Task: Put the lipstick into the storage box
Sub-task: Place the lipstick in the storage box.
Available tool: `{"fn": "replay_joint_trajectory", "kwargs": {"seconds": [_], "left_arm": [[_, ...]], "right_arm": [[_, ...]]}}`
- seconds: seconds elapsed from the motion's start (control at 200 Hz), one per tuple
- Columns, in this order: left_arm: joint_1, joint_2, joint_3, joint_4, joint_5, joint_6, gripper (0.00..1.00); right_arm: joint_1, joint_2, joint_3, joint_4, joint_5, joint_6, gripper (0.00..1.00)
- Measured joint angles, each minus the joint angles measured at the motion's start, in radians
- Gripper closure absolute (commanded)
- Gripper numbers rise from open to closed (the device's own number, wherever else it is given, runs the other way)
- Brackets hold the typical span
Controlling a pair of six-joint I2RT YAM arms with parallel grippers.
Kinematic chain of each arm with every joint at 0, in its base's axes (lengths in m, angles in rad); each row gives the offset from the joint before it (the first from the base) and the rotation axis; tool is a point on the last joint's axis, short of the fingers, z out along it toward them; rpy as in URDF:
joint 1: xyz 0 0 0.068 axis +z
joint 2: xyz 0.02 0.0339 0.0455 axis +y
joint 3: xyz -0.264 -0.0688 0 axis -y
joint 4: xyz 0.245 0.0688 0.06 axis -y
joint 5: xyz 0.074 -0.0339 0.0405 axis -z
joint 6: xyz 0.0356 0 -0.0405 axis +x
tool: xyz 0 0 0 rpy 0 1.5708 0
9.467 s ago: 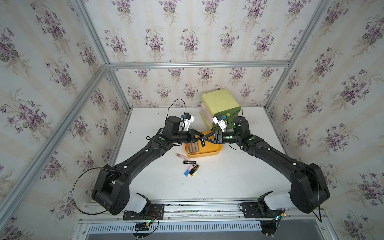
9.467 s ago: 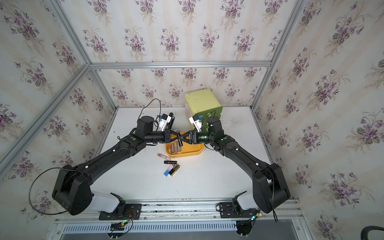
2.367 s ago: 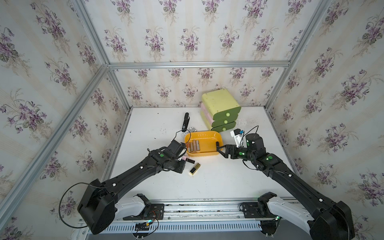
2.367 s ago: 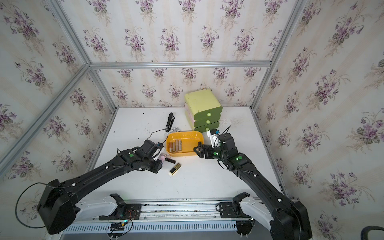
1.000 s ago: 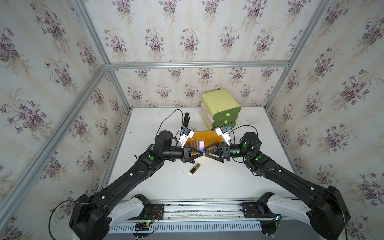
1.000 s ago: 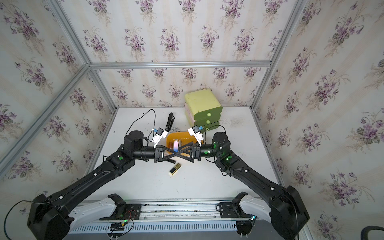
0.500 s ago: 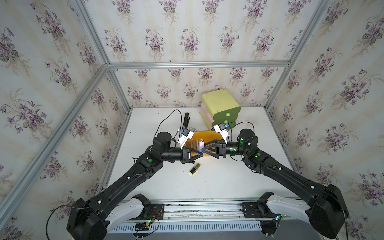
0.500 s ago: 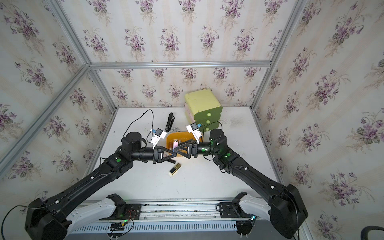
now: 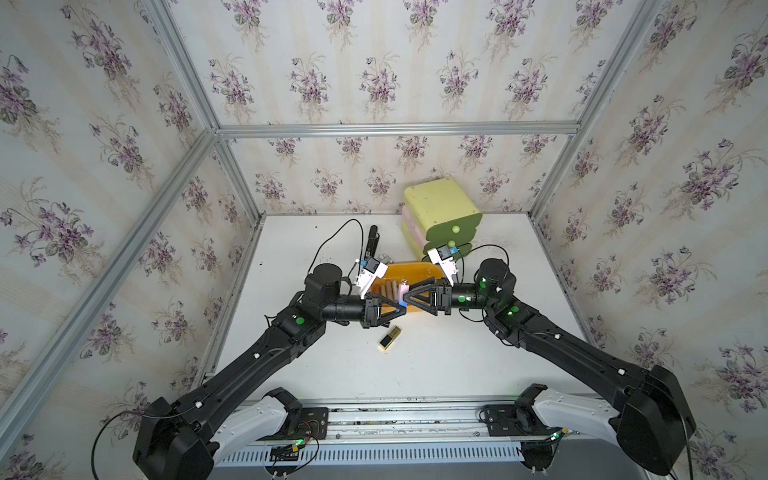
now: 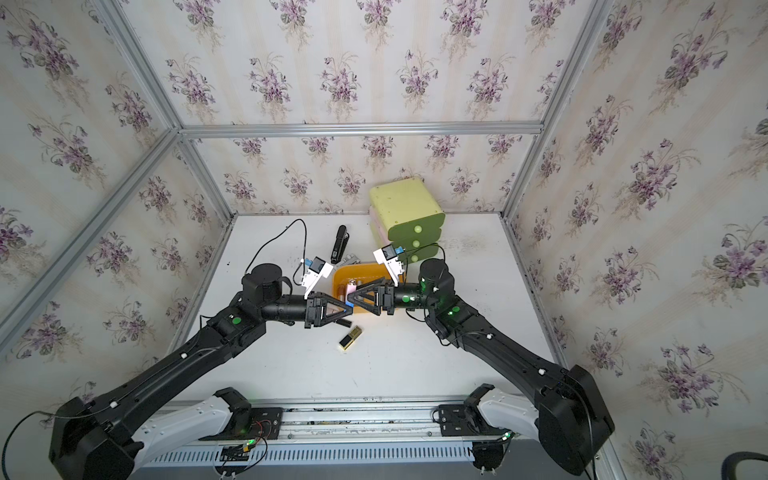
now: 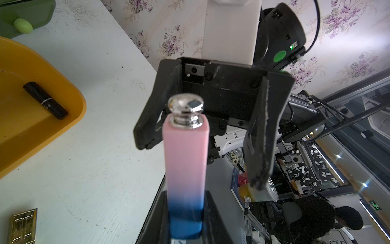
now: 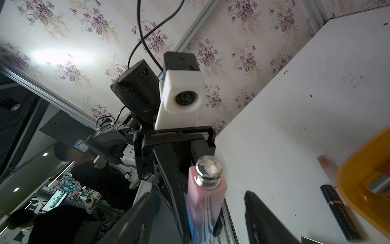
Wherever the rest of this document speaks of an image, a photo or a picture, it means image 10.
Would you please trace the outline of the blue pink gradient lipstick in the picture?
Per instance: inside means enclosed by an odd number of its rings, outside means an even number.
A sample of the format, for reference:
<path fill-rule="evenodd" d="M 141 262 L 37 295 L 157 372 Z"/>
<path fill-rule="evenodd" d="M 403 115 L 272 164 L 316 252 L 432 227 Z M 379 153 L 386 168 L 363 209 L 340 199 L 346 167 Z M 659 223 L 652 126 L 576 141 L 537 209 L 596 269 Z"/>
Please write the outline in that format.
<path fill-rule="evenodd" d="M 343 300 L 346 305 L 354 306 L 353 302 L 350 300 L 350 295 L 354 293 L 356 289 L 357 286 L 354 283 L 349 283 L 345 286 Z"/>

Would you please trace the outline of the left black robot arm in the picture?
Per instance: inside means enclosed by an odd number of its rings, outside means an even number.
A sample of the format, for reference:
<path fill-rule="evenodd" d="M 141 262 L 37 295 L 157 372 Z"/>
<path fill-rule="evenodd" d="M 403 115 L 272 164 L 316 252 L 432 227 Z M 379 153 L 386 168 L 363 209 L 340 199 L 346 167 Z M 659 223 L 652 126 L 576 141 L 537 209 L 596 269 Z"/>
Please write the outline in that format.
<path fill-rule="evenodd" d="M 55 414 L 49 459 L 64 479 L 126 479 L 137 468 L 194 440 L 232 434 L 250 440 L 256 426 L 248 399 L 233 387 L 156 419 L 155 414 L 209 371 L 261 338 L 270 321 L 306 328 L 350 326 L 351 306 L 325 293 L 295 295 L 279 266 L 265 263 L 185 344 L 121 386 L 63 404 Z"/>

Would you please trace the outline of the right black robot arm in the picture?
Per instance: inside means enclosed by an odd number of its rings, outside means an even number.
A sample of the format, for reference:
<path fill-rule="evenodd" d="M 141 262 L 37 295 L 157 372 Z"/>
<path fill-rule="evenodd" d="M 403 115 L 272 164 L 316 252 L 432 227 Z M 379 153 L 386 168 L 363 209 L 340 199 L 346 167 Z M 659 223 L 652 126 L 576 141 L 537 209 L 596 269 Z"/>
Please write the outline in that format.
<path fill-rule="evenodd" d="M 537 439 L 572 475 L 596 467 L 615 424 L 592 374 L 579 365 L 555 364 L 502 333 L 456 293 L 444 261 L 423 262 L 415 283 L 381 278 L 359 286 L 347 300 L 374 315 L 422 310 L 440 341 L 484 361 L 525 396 L 517 401 L 490 384 L 477 388 L 465 404 L 485 424 Z"/>

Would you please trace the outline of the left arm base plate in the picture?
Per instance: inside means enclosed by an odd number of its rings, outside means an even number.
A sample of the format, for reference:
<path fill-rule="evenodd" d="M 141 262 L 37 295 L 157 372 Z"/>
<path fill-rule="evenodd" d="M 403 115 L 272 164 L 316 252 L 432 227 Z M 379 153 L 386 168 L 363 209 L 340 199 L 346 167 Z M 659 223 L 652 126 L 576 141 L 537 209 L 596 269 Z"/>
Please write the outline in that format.
<path fill-rule="evenodd" d="M 236 413 L 224 429 L 200 441 L 244 441 L 266 438 L 276 440 L 280 433 L 284 409 L 280 407 L 252 407 L 250 412 Z"/>

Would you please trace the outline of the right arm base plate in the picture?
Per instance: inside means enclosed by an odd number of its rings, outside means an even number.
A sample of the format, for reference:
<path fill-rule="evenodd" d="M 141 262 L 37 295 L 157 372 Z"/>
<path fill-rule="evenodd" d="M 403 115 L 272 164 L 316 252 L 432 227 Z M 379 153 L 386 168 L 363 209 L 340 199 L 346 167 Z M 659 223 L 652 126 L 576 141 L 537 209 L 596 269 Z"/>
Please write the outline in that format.
<path fill-rule="evenodd" d="M 441 404 L 431 414 L 439 426 L 442 437 L 493 436 L 503 437 L 508 430 L 491 426 L 481 415 L 480 399 L 494 389 L 484 383 L 477 387 L 462 403 Z"/>

